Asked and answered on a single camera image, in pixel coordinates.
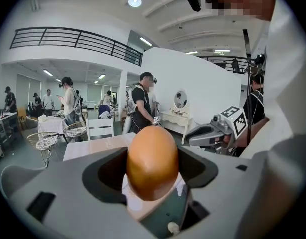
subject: robotic arm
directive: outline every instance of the robotic arm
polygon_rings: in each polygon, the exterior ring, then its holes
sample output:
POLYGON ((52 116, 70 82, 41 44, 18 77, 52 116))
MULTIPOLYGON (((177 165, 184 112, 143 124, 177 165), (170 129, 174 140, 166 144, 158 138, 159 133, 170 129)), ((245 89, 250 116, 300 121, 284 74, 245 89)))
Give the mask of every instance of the robotic arm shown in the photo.
POLYGON ((191 146, 211 147, 217 154, 229 155, 228 149, 247 128, 247 119, 244 109, 230 106, 214 116, 210 124, 196 127, 186 136, 191 146), (228 144, 223 142, 224 136, 231 135, 228 144))

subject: white shirt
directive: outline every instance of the white shirt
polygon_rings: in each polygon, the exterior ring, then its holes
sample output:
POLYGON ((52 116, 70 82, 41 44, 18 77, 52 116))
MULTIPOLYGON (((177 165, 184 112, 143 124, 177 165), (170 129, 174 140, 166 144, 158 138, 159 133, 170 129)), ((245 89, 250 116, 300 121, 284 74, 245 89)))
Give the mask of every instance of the white shirt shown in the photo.
POLYGON ((151 112, 153 112, 153 110, 155 109, 155 107, 153 107, 153 103, 156 102, 156 95, 154 94, 154 92, 150 91, 148 92, 148 97, 149 97, 151 112))
POLYGON ((47 94, 45 94, 42 97, 42 102, 44 102, 44 108, 47 110, 52 109, 52 102, 53 102, 53 98, 52 95, 48 96, 47 94))
POLYGON ((240 157, 306 133, 306 37, 283 0, 276 0, 266 46, 264 112, 269 122, 240 157))
POLYGON ((175 98, 175 104, 176 104, 176 107, 180 108, 181 104, 182 104, 182 101, 180 98, 176 97, 175 98))
POLYGON ((104 94, 103 98, 102 98, 102 104, 107 105, 108 107, 110 107, 111 104, 111 96, 108 94, 104 94))
POLYGON ((61 102, 64 105, 64 114, 68 115, 73 112, 74 97, 75 91, 73 90, 73 88, 68 88, 65 92, 64 98, 61 99, 61 102))

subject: woman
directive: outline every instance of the woman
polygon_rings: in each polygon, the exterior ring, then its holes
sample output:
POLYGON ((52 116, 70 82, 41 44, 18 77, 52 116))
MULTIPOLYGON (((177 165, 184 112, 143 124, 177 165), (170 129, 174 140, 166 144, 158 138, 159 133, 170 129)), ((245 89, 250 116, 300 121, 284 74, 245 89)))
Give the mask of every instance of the woman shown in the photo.
POLYGON ((65 96, 57 96, 61 103, 64 105, 64 117, 67 125, 72 125, 75 123, 75 112, 74 112, 74 101, 75 101, 75 91, 72 88, 73 82, 70 77, 64 77, 59 84, 63 87, 65 91, 65 96))
POLYGON ((107 93, 103 96, 103 98, 100 101, 100 105, 104 104, 107 105, 110 108, 111 101, 111 91, 108 90, 107 93))

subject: white vanity table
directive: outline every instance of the white vanity table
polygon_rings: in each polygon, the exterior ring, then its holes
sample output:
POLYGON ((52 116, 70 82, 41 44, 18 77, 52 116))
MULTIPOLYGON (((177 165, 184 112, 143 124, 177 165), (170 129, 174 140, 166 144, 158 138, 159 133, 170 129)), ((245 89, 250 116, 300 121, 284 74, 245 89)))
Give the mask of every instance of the white vanity table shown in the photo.
POLYGON ((184 144, 184 139, 185 136, 187 134, 187 130, 188 127, 190 125, 190 121, 192 118, 187 118, 187 117, 183 117, 181 115, 177 115, 171 112, 171 110, 169 111, 165 111, 165 112, 160 112, 160 116, 161 116, 161 120, 163 121, 169 121, 171 123, 175 123, 179 126, 183 126, 184 129, 184 134, 183 134, 183 138, 182 138, 182 144, 184 144))
POLYGON ((168 111, 160 112, 160 117, 162 121, 169 121, 184 127, 184 134, 182 138, 182 144, 184 144, 184 139, 192 120, 192 118, 189 116, 189 103, 184 90, 179 90, 175 94, 173 105, 168 111))

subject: pillar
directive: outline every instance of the pillar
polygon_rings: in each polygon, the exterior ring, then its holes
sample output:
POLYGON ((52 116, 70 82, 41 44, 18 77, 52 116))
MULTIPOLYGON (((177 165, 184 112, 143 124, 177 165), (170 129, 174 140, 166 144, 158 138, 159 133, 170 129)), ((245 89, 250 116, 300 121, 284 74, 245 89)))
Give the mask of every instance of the pillar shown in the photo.
POLYGON ((120 85, 119 85, 119 93, 118 93, 118 100, 119 100, 119 121, 121 121, 121 113, 122 109, 124 108, 124 105, 126 105, 125 101, 125 89, 127 85, 127 76, 128 72, 126 70, 123 70, 120 75, 120 85))

